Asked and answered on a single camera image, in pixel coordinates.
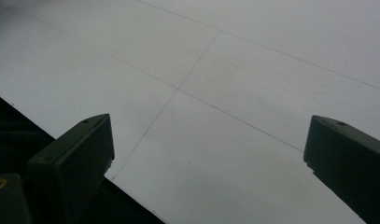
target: floor tile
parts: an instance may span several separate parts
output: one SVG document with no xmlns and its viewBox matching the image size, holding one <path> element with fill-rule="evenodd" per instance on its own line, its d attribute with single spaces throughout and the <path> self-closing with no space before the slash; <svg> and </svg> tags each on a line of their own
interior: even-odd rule
<svg viewBox="0 0 380 224">
<path fill-rule="evenodd" d="M 109 113 L 116 150 L 109 178 L 174 90 L 18 10 L 0 15 L 0 96 L 53 137 Z"/>
<path fill-rule="evenodd" d="M 218 36 L 181 89 L 298 149 L 312 115 L 380 139 L 380 90 L 232 35 Z"/>
<path fill-rule="evenodd" d="M 176 87 L 218 32 L 134 0 L 14 5 Z"/>
<path fill-rule="evenodd" d="M 141 0 L 380 88 L 380 0 Z"/>
<path fill-rule="evenodd" d="M 166 223 L 363 223 L 301 151 L 181 91 L 114 183 Z"/>
</svg>

